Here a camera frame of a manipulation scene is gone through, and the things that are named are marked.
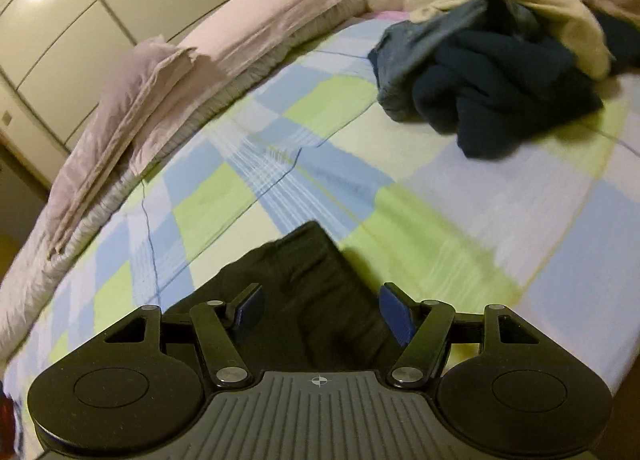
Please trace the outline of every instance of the blue gripper pad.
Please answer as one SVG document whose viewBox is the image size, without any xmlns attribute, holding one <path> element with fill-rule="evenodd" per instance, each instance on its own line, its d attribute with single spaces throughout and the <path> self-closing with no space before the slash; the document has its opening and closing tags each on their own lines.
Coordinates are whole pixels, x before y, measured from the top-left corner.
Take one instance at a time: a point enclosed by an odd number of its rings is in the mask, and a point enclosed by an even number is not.
<svg viewBox="0 0 640 460">
<path fill-rule="evenodd" d="M 416 329 L 411 317 L 411 310 L 388 286 L 383 285 L 378 296 L 380 313 L 401 346 L 409 344 L 414 338 Z"/>
<path fill-rule="evenodd" d="M 236 309 L 231 331 L 236 339 L 243 339 L 260 321 L 264 314 L 264 289 L 259 286 L 245 301 Z"/>
</svg>

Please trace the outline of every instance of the metal screw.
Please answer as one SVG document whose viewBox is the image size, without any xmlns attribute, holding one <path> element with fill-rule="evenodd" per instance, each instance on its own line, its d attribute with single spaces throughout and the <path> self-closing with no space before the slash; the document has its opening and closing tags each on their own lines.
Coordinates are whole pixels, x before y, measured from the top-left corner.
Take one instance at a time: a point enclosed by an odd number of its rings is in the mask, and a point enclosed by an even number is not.
<svg viewBox="0 0 640 460">
<path fill-rule="evenodd" d="M 244 368 L 238 368 L 237 366 L 227 366 L 218 370 L 216 377 L 222 382 L 228 384 L 234 384 L 236 382 L 242 382 L 249 376 L 249 373 Z"/>
<path fill-rule="evenodd" d="M 402 368 L 396 368 L 391 373 L 391 376 L 401 384 L 411 384 L 412 382 L 418 382 L 424 377 L 424 375 L 418 368 L 414 368 L 412 366 L 403 366 Z"/>
</svg>

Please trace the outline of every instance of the crosshair symbol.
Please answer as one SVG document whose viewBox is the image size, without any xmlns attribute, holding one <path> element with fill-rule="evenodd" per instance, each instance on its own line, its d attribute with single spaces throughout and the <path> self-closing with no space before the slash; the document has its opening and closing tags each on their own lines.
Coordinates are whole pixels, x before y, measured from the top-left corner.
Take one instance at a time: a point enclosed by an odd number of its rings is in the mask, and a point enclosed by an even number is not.
<svg viewBox="0 0 640 460">
<path fill-rule="evenodd" d="M 314 383 L 316 386 L 324 386 L 326 383 L 331 381 L 326 377 L 317 376 L 311 379 L 311 382 Z"/>
</svg>

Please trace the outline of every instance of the pink pillowcase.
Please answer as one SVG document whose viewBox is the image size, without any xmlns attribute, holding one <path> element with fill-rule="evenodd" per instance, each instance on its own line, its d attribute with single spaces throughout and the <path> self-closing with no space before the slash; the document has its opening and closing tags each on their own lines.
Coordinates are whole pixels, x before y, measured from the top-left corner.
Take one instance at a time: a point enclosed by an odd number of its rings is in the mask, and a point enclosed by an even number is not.
<svg viewBox="0 0 640 460">
<path fill-rule="evenodd" d="M 60 251 L 133 137 L 188 72 L 193 50 L 162 38 L 139 43 L 115 69 L 92 122 L 56 177 L 46 231 Z"/>
<path fill-rule="evenodd" d="M 230 0 L 225 3 L 180 43 L 181 47 L 195 47 L 202 57 L 133 141 L 134 172 L 141 174 L 145 170 L 198 106 L 292 34 L 316 20 L 323 21 L 320 34 L 324 34 L 364 10 L 364 0 Z"/>
</svg>

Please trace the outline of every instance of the blue and green plaid bedsheet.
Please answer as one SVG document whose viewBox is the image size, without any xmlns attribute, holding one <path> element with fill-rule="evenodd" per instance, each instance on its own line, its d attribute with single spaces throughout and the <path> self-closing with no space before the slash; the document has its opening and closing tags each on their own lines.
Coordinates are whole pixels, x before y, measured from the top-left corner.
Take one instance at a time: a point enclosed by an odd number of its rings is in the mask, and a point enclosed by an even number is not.
<svg viewBox="0 0 640 460">
<path fill-rule="evenodd" d="M 396 124 L 355 24 L 213 119 L 138 185 L 9 364 L 20 403 L 44 368 L 135 307 L 163 309 L 245 252 L 316 219 L 372 288 L 459 312 L 516 307 L 617 387 L 640 336 L 640 85 L 500 162 Z M 24 412 L 26 432 L 30 432 Z"/>
</svg>

